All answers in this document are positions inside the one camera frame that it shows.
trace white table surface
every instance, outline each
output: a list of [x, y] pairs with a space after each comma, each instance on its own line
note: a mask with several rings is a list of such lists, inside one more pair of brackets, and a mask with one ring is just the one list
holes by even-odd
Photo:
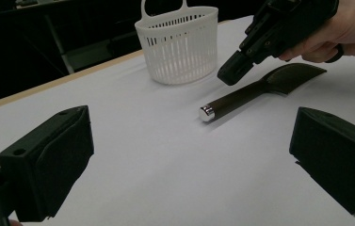
[[[250, 22], [218, 26], [218, 68]], [[87, 169], [55, 218], [24, 225], [354, 226], [355, 217], [295, 164], [289, 143], [300, 106], [355, 124], [355, 57], [316, 64], [328, 72], [286, 97], [264, 94], [218, 121], [199, 119], [200, 106], [284, 64], [269, 57], [232, 87], [218, 68], [166, 86], [136, 56], [1, 105], [0, 152], [57, 112], [89, 106], [95, 154]]]

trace black spatula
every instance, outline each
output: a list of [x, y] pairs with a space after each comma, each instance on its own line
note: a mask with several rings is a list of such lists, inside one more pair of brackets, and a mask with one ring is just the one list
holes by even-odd
[[289, 94], [326, 70], [304, 63], [291, 63], [266, 74], [259, 81], [234, 91], [200, 108], [203, 121], [213, 121], [239, 108], [263, 93]]

